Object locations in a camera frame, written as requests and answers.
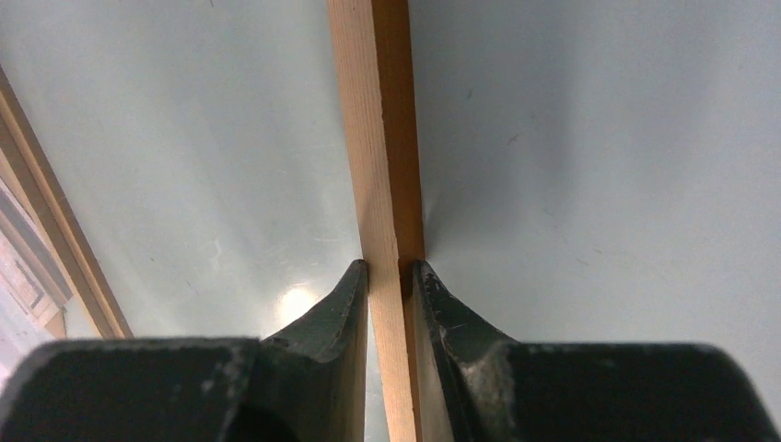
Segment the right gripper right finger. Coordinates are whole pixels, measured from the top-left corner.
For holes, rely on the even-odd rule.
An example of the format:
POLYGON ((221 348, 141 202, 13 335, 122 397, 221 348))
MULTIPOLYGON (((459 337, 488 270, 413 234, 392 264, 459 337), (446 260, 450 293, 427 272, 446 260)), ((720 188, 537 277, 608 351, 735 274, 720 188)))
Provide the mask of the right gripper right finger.
POLYGON ((700 343, 526 343, 412 269, 425 441, 776 441, 741 367, 700 343))

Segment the light wooden picture frame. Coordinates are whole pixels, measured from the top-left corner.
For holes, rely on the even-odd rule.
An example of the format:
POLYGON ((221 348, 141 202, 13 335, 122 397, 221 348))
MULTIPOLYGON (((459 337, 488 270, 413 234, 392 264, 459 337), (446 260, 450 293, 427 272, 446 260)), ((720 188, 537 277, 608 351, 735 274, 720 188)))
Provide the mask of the light wooden picture frame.
POLYGON ((368 1, 5 1, 1 65, 137 336, 268 336, 370 271, 366 433, 416 441, 368 1))

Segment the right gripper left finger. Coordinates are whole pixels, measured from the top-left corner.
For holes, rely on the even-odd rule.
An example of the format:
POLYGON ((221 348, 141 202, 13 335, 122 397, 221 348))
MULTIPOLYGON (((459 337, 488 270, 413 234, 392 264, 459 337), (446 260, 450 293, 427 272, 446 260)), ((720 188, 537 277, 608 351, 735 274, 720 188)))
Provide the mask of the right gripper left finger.
POLYGON ((360 441, 367 264, 275 334, 46 343, 1 397, 5 441, 360 441))

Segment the photo print of window plant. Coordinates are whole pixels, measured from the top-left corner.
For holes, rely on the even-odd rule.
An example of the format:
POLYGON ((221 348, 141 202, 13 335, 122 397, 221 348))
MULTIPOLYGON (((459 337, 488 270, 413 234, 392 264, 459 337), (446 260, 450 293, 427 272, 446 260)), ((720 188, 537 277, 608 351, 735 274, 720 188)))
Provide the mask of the photo print of window plant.
POLYGON ((67 337, 73 296, 39 230, 1 184, 1 383, 43 343, 67 337))

